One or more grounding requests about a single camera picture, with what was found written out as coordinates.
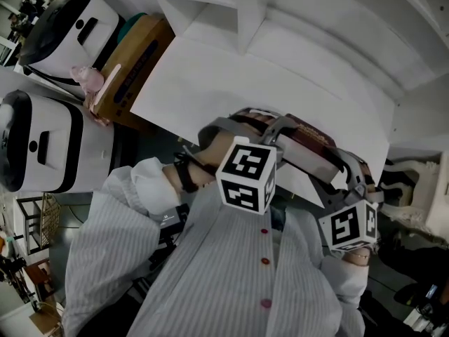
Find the pink flat stick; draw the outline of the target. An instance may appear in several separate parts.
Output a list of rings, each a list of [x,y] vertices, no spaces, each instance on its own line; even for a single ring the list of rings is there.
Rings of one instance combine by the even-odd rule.
[[[116,75],[120,72],[120,70],[121,70],[121,64],[117,64],[114,67],[114,69],[111,71],[109,76],[106,78],[105,83],[103,84],[102,88],[98,91],[98,93],[95,97],[96,104],[98,104],[98,102],[102,99],[103,95],[105,94],[105,92],[107,91],[107,89],[109,88],[109,86],[111,85],[113,80],[115,79]]]

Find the person's left forearm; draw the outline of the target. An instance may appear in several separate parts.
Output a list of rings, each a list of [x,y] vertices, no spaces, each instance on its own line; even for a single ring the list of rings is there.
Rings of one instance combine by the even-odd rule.
[[[172,164],[162,164],[156,157],[134,167],[111,172],[92,204],[103,211],[136,211],[144,216],[161,215],[181,204],[184,194],[200,194],[202,189],[215,190],[215,170],[232,143],[232,134],[221,132],[211,145],[196,154],[184,150],[176,153]]]

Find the person's left hand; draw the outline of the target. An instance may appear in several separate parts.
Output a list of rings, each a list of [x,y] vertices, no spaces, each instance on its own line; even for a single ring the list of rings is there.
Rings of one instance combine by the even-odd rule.
[[[257,112],[240,111],[229,116],[232,121],[246,126],[258,136],[264,132],[276,121],[271,115],[265,115]]]

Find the person's right hand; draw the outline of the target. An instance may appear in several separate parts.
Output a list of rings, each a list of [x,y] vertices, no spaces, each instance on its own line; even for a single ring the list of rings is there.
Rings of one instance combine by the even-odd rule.
[[[369,169],[369,166],[367,165],[367,163],[362,163],[361,170],[363,173],[365,184],[367,185],[368,189],[374,190],[375,182],[373,180],[373,177],[371,175],[371,172],[370,172],[370,169]]]

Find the white ornate dressing table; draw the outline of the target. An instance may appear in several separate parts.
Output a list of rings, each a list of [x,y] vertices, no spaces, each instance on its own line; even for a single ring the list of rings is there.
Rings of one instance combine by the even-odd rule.
[[[385,165],[385,173],[417,174],[415,185],[402,182],[381,183],[385,193],[400,190],[401,198],[396,206],[382,204],[380,211],[412,233],[449,248],[449,151],[442,152],[439,162],[415,160]]]

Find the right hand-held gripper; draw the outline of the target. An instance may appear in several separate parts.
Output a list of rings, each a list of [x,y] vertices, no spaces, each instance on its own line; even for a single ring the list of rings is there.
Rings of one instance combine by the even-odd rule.
[[[332,184],[309,176],[325,216],[318,219],[327,246],[332,251],[349,252],[370,246],[377,240],[377,209],[384,201],[384,193],[376,189],[368,192],[357,186],[364,179],[362,158],[340,148],[326,148],[326,157],[345,177],[346,187],[336,189]]]

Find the white desk with shelf hutch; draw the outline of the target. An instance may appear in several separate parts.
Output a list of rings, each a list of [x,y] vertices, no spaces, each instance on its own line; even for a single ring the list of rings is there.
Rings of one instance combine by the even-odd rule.
[[[368,162],[375,180],[418,91],[449,82],[449,0],[157,0],[175,38],[132,112],[196,143],[247,106],[291,113]]]

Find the black battery box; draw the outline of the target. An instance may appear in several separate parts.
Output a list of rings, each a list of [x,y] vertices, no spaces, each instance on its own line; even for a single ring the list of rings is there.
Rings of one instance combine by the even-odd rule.
[[[163,214],[163,220],[161,222],[161,229],[178,225],[179,223],[185,224],[189,214],[188,204],[182,204],[176,206],[173,209],[167,210]]]

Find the person's right forearm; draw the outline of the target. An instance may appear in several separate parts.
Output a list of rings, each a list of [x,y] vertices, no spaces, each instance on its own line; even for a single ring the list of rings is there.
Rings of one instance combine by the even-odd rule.
[[[321,271],[329,281],[337,298],[355,308],[359,306],[368,283],[370,249],[360,248],[341,257],[326,256]]]

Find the brown cardboard box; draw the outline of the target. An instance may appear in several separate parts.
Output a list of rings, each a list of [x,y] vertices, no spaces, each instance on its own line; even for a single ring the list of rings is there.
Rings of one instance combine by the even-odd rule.
[[[174,38],[175,34],[167,20],[151,15],[142,16],[100,71],[106,80],[114,67],[121,64],[120,72],[98,104],[95,97],[92,100],[89,110],[94,117],[106,124],[115,123],[139,132],[153,133],[155,125],[132,113],[131,108]]]

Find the dark green round object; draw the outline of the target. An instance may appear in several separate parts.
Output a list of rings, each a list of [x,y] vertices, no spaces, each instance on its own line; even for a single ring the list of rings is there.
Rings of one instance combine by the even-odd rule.
[[[117,36],[117,44],[120,44],[120,42],[123,40],[123,38],[129,33],[130,29],[137,23],[137,21],[142,17],[147,15],[146,13],[138,13],[131,17],[129,20],[127,20],[122,28],[120,29],[118,36]]]

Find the white black service robot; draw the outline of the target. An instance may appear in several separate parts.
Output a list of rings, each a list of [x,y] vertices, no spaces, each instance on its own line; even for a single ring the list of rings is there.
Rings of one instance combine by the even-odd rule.
[[[101,70],[118,45],[124,23],[104,0],[54,0],[25,39],[18,63],[82,97],[71,69]]]
[[[0,185],[9,192],[92,192],[118,165],[115,126],[82,106],[21,90],[0,102]]]

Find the dark red hardcover book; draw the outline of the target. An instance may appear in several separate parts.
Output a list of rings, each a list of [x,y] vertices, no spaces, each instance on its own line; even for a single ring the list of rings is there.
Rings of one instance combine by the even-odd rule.
[[[287,114],[285,118],[293,121],[296,128],[283,127],[276,139],[276,146],[282,152],[282,160],[295,168],[308,173],[323,183],[330,184],[339,172],[329,147],[336,147],[335,141],[307,122]]]

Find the pink fabric bundle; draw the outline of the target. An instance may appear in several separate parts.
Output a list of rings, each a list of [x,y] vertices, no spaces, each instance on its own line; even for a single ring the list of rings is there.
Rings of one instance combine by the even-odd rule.
[[[86,94],[97,93],[105,82],[105,78],[93,67],[73,67],[70,75]]]

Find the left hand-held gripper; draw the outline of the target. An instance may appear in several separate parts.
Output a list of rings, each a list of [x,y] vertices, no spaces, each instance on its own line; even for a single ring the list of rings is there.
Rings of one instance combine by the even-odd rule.
[[[266,110],[247,107],[240,111],[271,115],[275,120],[263,135],[258,136],[229,117],[219,117],[199,131],[199,147],[202,150],[208,148],[221,132],[232,134],[232,143],[215,174],[222,203],[262,215],[269,208],[275,192],[277,150],[274,145],[283,131],[295,131],[298,123]]]

